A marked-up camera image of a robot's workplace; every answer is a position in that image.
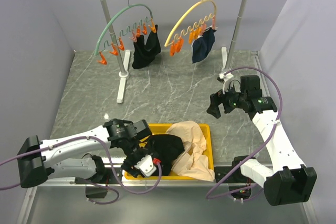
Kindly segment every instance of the black cloth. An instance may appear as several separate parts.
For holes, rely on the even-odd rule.
[[[137,41],[133,42],[134,61],[132,67],[134,69],[147,67],[155,59],[155,56],[161,52],[157,26],[155,25],[156,33],[153,31],[149,33],[146,44],[143,35],[140,35]]]
[[[147,138],[146,147],[154,150],[157,158],[161,161],[162,176],[169,175],[172,170],[172,163],[178,156],[184,152],[183,143],[180,137],[169,134],[152,135]],[[158,176],[159,170],[157,169],[153,176]]]
[[[205,31],[202,37],[198,38],[193,43],[193,63],[204,60],[211,51],[212,45],[215,42],[215,35],[211,27]]]

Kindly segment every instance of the gray marble floor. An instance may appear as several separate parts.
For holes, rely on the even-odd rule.
[[[210,94],[221,89],[216,80],[222,67],[220,50],[213,50],[202,62],[192,64],[191,51],[183,50],[174,57],[163,51],[146,68],[134,70],[130,63],[130,79],[123,104],[117,104],[119,87],[118,65],[109,53],[106,66],[98,64],[98,57],[90,51],[75,55],[63,98],[57,113],[52,138],[87,131],[108,119],[119,118],[149,123],[176,123],[192,120],[210,126],[215,163],[231,163],[235,156],[248,155],[261,143],[262,138],[240,110],[215,119],[206,113]],[[249,51],[237,51],[233,67],[254,66]],[[239,70],[242,74],[255,74],[253,70]],[[123,156],[121,150],[112,149],[113,156]],[[257,159],[270,163],[266,150]]]

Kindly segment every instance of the vertical metal pole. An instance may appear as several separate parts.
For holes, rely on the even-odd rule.
[[[103,8],[103,12],[104,12],[104,15],[105,15],[106,22],[109,23],[110,20],[111,20],[111,16],[110,16],[110,12],[109,12],[109,8],[107,6],[106,0],[100,0],[100,3],[101,3],[101,7]],[[112,42],[115,45],[118,45],[117,37],[114,36],[114,29],[113,29],[112,24],[109,27],[109,32],[110,32]],[[120,55],[120,50],[119,50],[118,47],[117,47],[117,52],[118,52],[118,55],[116,57],[117,57],[117,61],[118,61],[119,68],[120,68],[120,75],[121,75],[120,77],[127,76],[128,73],[125,70],[125,67],[124,67],[124,64],[123,64],[123,61],[122,61],[122,58],[121,58],[121,55]]]
[[[240,9],[239,9],[239,13],[238,13],[237,21],[236,21],[236,26],[235,26],[235,31],[233,32],[233,37],[232,37],[229,53],[228,53],[228,56],[227,56],[225,69],[229,69],[230,65],[231,65],[232,56],[233,56],[233,52],[235,50],[236,41],[237,41],[237,37],[238,37],[240,22],[242,22],[241,18],[243,16],[244,9],[245,9],[245,4],[246,4],[246,0],[241,0]]]

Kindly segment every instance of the yellow bin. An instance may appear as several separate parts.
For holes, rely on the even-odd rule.
[[[153,135],[155,134],[165,134],[166,131],[169,129],[169,127],[172,126],[172,124],[169,123],[152,123],[149,124],[149,127],[151,128],[151,131]],[[210,136],[210,127],[207,124],[199,124],[203,135],[206,139],[206,150],[203,152],[204,155],[208,157],[209,160],[209,169],[214,169],[214,159],[212,156],[212,147],[211,147],[211,136]],[[151,176],[148,178],[143,178],[142,176],[138,176],[137,178],[134,178],[131,174],[125,172],[125,178],[126,179],[157,179],[157,176]],[[170,172],[168,176],[162,176],[161,179],[170,179],[170,180],[195,180],[195,178],[187,177],[187,176],[179,176],[173,171]]]

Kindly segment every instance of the white wall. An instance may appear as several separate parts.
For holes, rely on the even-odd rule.
[[[99,35],[106,26],[99,0],[48,0],[52,6],[70,45],[78,50],[93,50]],[[159,25],[159,37],[163,44],[175,23],[184,12],[199,0],[131,0],[132,4],[148,4],[154,20]],[[215,48],[229,46],[241,0],[215,0],[218,5]],[[286,0],[248,0],[245,9],[237,48],[260,50]],[[127,0],[108,0],[111,16],[127,5]],[[187,27],[211,12],[210,3],[191,13],[183,25]],[[120,16],[115,31],[138,22],[147,12],[140,7]],[[129,36],[124,37],[126,46],[132,46]]]
[[[335,0],[287,0],[261,49],[288,136],[318,174],[311,199],[320,223],[336,223],[335,17]]]
[[[0,160],[31,135],[50,137],[73,59],[45,0],[0,0]],[[0,168],[0,187],[19,182],[17,162]],[[0,222],[16,222],[25,189],[0,191]]]

